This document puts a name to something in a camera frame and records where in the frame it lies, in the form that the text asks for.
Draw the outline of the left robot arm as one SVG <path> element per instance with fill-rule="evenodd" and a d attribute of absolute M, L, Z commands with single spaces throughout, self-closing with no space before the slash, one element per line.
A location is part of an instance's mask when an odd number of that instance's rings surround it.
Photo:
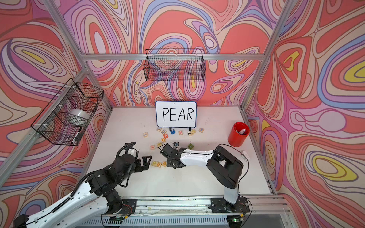
<path fill-rule="evenodd" d="M 151 156 L 138 157 L 135 143 L 121 147 L 114 161 L 99 170 L 87 173 L 74 190 L 51 206 L 33 215 L 22 214 L 14 219 L 15 228 L 75 228 L 86 220 L 104 214 L 121 214 L 126 219 L 134 213 L 124 203 L 116 187 L 126 188 L 133 173 L 149 169 Z"/>

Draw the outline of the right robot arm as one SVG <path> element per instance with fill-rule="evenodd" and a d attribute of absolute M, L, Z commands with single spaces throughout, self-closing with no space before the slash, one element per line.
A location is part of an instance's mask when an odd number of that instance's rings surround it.
<path fill-rule="evenodd" d="M 177 169 L 187 166 L 207 168 L 217 181 L 223 185 L 224 193 L 220 198 L 211 198 L 208 207 L 213 213 L 241 213 L 250 211 L 248 201 L 240 197 L 239 182 L 244 165 L 223 147 L 218 145 L 210 151 L 194 151 L 190 148 L 177 148 L 165 144 L 160 154 L 166 158 L 168 167 Z"/>

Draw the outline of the whiteboard with PEAR text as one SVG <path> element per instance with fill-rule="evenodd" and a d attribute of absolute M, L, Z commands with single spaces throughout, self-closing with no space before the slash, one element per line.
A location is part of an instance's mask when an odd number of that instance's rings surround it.
<path fill-rule="evenodd" d="M 197 103 L 185 101 L 156 101 L 156 124 L 167 128 L 195 128 Z"/>

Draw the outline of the white tape roll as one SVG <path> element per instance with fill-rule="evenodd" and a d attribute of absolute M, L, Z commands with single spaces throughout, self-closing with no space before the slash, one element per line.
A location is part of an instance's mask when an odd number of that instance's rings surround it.
<path fill-rule="evenodd" d="M 87 124 L 90 115 L 80 109 L 72 109 L 67 115 L 67 121 L 72 126 L 83 127 Z"/>

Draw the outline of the red cup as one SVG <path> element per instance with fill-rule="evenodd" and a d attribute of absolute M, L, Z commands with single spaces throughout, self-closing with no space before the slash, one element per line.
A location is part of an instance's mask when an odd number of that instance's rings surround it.
<path fill-rule="evenodd" d="M 242 129 L 246 129 L 245 135 L 240 135 L 238 132 Z M 240 147 L 243 145 L 245 139 L 249 136 L 249 126 L 243 122 L 236 122 L 228 136 L 228 143 L 233 147 Z"/>

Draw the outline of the white eraser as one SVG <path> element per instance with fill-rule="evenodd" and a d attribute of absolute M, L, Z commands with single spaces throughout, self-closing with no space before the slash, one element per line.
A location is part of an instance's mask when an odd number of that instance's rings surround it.
<path fill-rule="evenodd" d="M 249 155 L 247 154 L 247 152 L 246 151 L 242 151 L 242 154 L 243 154 L 243 156 L 245 157 L 245 159 L 246 160 L 250 160 L 250 157 L 249 157 Z"/>

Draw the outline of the marker in red cup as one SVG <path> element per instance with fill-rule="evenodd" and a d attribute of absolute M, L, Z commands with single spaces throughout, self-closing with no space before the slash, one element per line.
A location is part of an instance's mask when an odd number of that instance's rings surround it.
<path fill-rule="evenodd" d="M 242 129 L 242 130 L 240 130 L 240 131 L 238 132 L 238 134 L 240 134 L 240 135 L 245 135 L 245 132 L 246 132 L 246 129 Z"/>

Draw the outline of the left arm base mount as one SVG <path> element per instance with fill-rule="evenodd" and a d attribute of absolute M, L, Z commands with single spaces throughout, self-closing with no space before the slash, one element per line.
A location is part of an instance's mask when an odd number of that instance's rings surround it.
<path fill-rule="evenodd" d="M 108 201 L 106 214 L 132 215 L 136 210 L 137 199 L 114 199 Z"/>

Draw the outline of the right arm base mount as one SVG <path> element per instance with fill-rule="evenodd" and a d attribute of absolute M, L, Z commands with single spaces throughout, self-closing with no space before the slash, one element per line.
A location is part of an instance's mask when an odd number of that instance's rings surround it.
<path fill-rule="evenodd" d="M 250 212 L 248 199 L 239 197 L 235 204 L 227 202 L 223 197 L 211 198 L 211 204 L 208 206 L 213 213 L 242 213 Z"/>

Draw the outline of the aluminium front rail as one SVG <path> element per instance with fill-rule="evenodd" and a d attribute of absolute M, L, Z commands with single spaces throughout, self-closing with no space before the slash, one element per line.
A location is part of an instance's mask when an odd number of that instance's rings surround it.
<path fill-rule="evenodd" d="M 114 214 L 102 212 L 104 216 L 121 217 L 131 215 L 132 217 L 147 216 L 211 216 L 214 215 L 210 207 L 213 196 L 182 196 L 182 197 L 137 197 L 133 206 L 123 206 L 121 211 Z M 284 218 L 292 216 L 293 213 L 283 196 L 278 195 L 245 195 L 248 199 L 251 215 L 278 214 Z"/>

